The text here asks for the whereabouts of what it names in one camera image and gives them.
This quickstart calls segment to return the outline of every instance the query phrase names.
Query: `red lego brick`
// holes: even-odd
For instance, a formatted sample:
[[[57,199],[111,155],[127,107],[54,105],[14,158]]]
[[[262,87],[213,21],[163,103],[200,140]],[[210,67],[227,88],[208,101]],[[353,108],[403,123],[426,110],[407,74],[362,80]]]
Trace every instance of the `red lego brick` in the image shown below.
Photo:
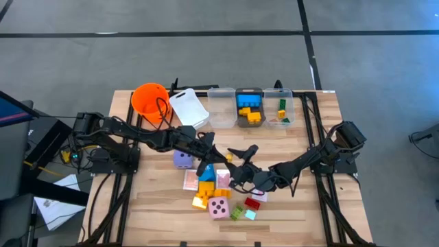
[[[258,210],[259,206],[261,206],[261,203],[257,202],[256,200],[253,200],[252,198],[247,198],[245,205]]]

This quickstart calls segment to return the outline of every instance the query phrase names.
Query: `pink dice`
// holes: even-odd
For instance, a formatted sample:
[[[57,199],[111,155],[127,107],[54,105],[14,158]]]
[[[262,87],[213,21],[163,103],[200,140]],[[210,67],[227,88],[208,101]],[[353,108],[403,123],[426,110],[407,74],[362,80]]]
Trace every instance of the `pink dice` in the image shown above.
[[[209,199],[209,213],[213,219],[220,219],[222,217],[229,217],[227,198],[220,196]]]

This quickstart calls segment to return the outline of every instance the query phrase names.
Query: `floor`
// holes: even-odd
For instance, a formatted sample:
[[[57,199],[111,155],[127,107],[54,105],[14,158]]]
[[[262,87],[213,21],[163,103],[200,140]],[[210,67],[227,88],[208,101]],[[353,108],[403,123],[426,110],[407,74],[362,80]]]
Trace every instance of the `floor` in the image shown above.
[[[439,122],[437,1],[0,0],[2,6],[1,90],[51,115],[107,113],[115,89],[169,86],[175,78],[185,86],[267,88],[280,79],[293,90],[335,90],[344,118],[368,138],[357,166],[375,243],[437,245],[439,163],[407,138]],[[209,30],[291,32],[147,37]],[[115,32],[125,37],[95,34]],[[439,156],[430,141],[421,147]],[[76,243],[81,221],[78,214],[52,233],[42,228],[39,246]]]

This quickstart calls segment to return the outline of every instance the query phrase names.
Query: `wooden tabletop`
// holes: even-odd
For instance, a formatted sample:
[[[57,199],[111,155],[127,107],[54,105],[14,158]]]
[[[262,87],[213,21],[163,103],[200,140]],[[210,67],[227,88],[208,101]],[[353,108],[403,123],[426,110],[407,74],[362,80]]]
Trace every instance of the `wooden tabletop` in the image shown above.
[[[126,118],[130,94],[131,91],[115,91],[109,116]],[[317,91],[317,96],[322,122],[328,130],[342,120],[337,96],[334,92],[324,91]],[[207,98],[200,97],[200,101],[207,108]],[[283,130],[264,126],[260,128],[235,126],[214,130],[209,124],[199,130],[215,131],[214,143],[223,154],[226,153],[226,148],[245,150],[250,145],[257,144],[259,150],[252,161],[256,166],[267,169],[275,163],[293,160],[307,151],[306,125],[302,104],[298,98],[294,98],[294,112],[295,122],[290,128]],[[136,120],[137,113],[134,113],[133,125]],[[316,121],[313,117],[312,123],[314,136],[318,142]],[[180,125],[178,117],[174,117],[172,125]],[[142,127],[151,129],[145,121]],[[245,217],[236,222],[230,219],[212,220],[208,211],[194,209],[191,206],[195,191],[182,189],[185,171],[174,167],[173,152],[158,153],[142,143],[139,147],[141,160],[132,184],[124,246],[178,246],[181,241],[188,242],[189,246],[251,246],[254,242],[261,242],[262,246],[326,245],[316,182],[309,169],[302,171],[294,198],[291,197],[288,187],[269,193],[268,201],[262,202],[255,221]],[[236,157],[234,163],[240,165]],[[225,165],[221,164],[215,164],[215,168],[226,169]],[[88,227],[91,202],[104,177],[104,174],[100,174],[93,179],[83,222],[85,229]],[[115,175],[110,176],[97,197],[92,232],[108,212],[114,178]],[[342,213],[359,235],[371,242],[372,237],[358,184],[351,177],[343,174],[335,174],[334,179]],[[232,198],[229,200],[230,209],[233,209],[237,203],[244,203],[246,197],[232,191]],[[333,239],[337,242],[335,219],[332,213],[329,215]],[[112,242],[116,240],[118,223],[119,213],[112,226]]]

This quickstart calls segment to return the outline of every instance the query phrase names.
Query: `green block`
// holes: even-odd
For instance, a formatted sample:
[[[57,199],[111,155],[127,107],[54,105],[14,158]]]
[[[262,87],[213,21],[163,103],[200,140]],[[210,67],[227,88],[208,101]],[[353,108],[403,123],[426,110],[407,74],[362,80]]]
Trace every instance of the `green block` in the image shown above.
[[[286,105],[287,105],[286,99],[279,100],[279,110],[285,110]]]
[[[232,211],[232,213],[231,213],[231,215],[230,215],[230,218],[231,218],[232,220],[236,221],[236,220],[239,219],[239,217],[241,217],[241,215],[242,215],[243,213],[244,213],[244,209],[243,209],[241,206],[237,205],[237,206],[235,207],[235,209],[233,209],[233,211]]]

